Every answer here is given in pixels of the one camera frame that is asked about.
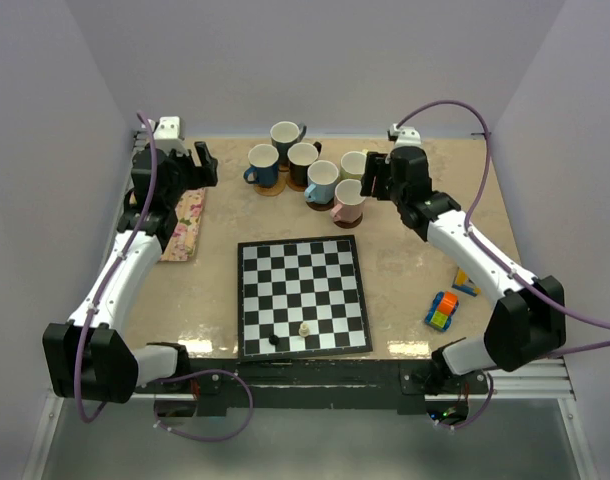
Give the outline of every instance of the cup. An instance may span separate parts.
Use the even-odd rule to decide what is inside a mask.
[[[365,197],[361,182],[353,178],[341,181],[334,191],[334,208],[329,212],[334,222],[354,223],[363,214]]]
[[[365,163],[367,155],[363,152],[347,152],[341,158],[341,178],[360,180],[365,173]]]
[[[272,137],[272,145],[278,150],[278,163],[281,167],[289,168],[287,152],[292,145],[303,139],[306,132],[307,127],[302,123],[296,125],[293,122],[278,122],[271,128],[269,134]]]
[[[249,184],[270,188],[278,181],[278,150],[272,145],[256,145],[247,155],[249,167],[243,173],[243,179]]]
[[[287,152],[289,159],[289,176],[295,185],[299,187],[307,187],[307,169],[309,166],[318,160],[323,146],[320,142],[297,143]]]
[[[303,192],[309,203],[325,205],[334,198],[334,188],[338,182],[338,168],[332,162],[319,160],[307,169],[309,186]]]

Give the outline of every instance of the wall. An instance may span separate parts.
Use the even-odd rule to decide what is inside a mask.
[[[527,267],[610,321],[610,0],[568,0],[496,125],[494,159]],[[610,332],[567,321],[568,345]],[[567,358],[601,478],[610,479],[610,349]]]
[[[125,116],[180,114],[197,134],[378,133],[453,97],[490,124],[564,0],[67,0]],[[414,123],[480,131],[457,109]]]
[[[22,475],[45,401],[43,330],[98,271],[126,132],[67,6],[0,2],[0,479]]]

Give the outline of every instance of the beige table surface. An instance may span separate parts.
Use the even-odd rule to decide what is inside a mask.
[[[460,307],[447,332],[423,323],[434,295],[450,288],[456,264],[404,227],[391,202],[368,199],[361,225],[343,230],[331,222],[328,212],[308,208],[302,193],[286,187],[277,197],[262,197],[245,184],[247,152],[266,140],[200,140],[207,141],[219,160],[219,182],[207,191],[197,253],[188,262],[159,263],[148,275],[125,332],[131,348],[154,341],[179,342],[193,357],[236,357],[238,242],[348,233],[356,236],[373,352],[335,358],[426,358],[441,345],[484,331],[491,313],[487,300],[460,292],[455,292]],[[321,158],[337,165],[351,150],[391,149],[383,139],[305,141],[314,140],[323,143]],[[468,208],[483,170],[483,141],[427,139],[424,148],[434,188]],[[493,171],[473,221],[501,250],[518,259]]]

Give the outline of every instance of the chessboard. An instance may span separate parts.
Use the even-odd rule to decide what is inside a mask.
[[[371,352],[353,235],[238,245],[241,360]]]

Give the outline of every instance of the pink mug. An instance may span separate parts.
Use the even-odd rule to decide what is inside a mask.
[[[335,222],[353,223],[363,214],[365,197],[361,197],[359,180],[343,180],[334,191],[334,208],[329,212]]]

